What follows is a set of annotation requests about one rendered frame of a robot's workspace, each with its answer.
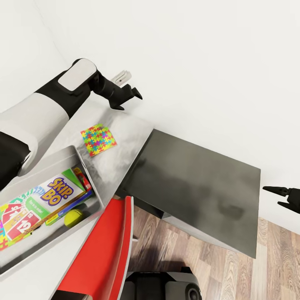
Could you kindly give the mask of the tennis ball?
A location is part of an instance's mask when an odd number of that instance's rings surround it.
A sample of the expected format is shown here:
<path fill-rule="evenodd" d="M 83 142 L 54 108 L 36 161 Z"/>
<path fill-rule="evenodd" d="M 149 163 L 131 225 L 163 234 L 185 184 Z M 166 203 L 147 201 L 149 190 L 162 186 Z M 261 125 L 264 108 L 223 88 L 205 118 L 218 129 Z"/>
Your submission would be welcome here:
<path fill-rule="evenodd" d="M 83 219 L 84 219 L 83 212 L 78 209 L 73 209 L 66 214 L 64 218 L 64 223 L 68 228 L 73 228 L 75 225 L 82 222 Z"/>

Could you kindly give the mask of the board game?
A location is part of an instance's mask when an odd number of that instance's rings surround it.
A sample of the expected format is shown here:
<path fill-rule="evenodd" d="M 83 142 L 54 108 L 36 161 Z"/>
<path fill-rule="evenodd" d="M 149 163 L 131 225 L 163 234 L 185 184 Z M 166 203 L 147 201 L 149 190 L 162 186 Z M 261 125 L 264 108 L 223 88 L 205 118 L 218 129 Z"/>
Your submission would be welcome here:
<path fill-rule="evenodd" d="M 80 168 L 68 168 L 3 205 L 0 218 L 8 242 L 20 240 L 91 189 Z"/>
<path fill-rule="evenodd" d="M 82 183 L 84 183 L 84 178 L 82 178 L 79 175 L 80 180 L 82 181 Z M 59 213 L 57 213 L 56 215 L 54 215 L 53 217 L 51 217 L 49 220 L 47 220 L 45 222 L 46 226 L 51 226 L 52 224 L 54 224 L 55 222 L 57 222 L 59 219 L 61 219 L 62 217 L 66 216 L 66 214 L 75 209 L 76 207 L 78 207 L 79 205 L 81 205 L 82 203 L 84 203 L 85 201 L 87 201 L 89 198 L 91 198 L 92 196 L 94 196 L 94 192 L 91 189 L 89 192 L 87 192 L 85 195 L 81 196 L 80 198 L 78 198 L 76 201 L 74 201 L 73 203 L 71 203 L 69 206 L 67 206 L 66 208 L 64 208 L 63 210 L 61 210 Z"/>

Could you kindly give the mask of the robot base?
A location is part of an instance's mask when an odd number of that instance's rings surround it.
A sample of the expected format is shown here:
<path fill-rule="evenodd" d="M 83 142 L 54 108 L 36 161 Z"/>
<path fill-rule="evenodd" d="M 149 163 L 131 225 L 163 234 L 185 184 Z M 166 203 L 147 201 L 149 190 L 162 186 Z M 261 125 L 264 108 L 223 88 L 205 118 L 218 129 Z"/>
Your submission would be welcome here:
<path fill-rule="evenodd" d="M 181 272 L 127 272 L 120 300 L 202 300 L 190 267 Z"/>

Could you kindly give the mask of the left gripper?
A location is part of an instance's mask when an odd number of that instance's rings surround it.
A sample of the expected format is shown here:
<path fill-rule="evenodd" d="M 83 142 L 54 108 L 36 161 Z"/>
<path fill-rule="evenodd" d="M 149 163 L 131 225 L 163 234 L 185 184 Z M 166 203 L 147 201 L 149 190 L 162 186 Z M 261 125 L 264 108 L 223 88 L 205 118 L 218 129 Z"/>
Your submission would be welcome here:
<path fill-rule="evenodd" d="M 125 110 L 121 105 L 135 96 L 141 100 L 143 99 L 142 95 L 138 92 L 136 87 L 132 89 L 129 84 L 126 84 L 125 86 L 120 88 L 113 83 L 113 93 L 106 99 L 109 100 L 110 108 L 121 111 Z"/>

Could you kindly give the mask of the jigsaw puzzle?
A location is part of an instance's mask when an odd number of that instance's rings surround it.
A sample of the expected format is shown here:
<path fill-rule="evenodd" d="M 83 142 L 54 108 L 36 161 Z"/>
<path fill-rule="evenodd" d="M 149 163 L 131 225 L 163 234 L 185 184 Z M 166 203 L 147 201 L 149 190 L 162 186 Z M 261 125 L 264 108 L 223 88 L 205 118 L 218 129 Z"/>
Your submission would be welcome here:
<path fill-rule="evenodd" d="M 81 131 L 81 135 L 91 157 L 117 146 L 109 128 L 105 127 L 101 130 L 100 127 L 102 126 L 103 124 L 100 123 Z"/>
<path fill-rule="evenodd" d="M 32 232 L 34 232 L 35 230 L 31 231 L 29 234 L 25 235 L 23 238 L 21 238 L 20 240 L 12 243 L 12 242 L 8 242 L 7 240 L 7 236 L 3 227 L 3 223 L 1 221 L 0 218 L 0 251 L 6 250 L 7 248 L 9 248 L 10 246 L 24 240 L 25 238 L 29 237 L 32 235 Z"/>

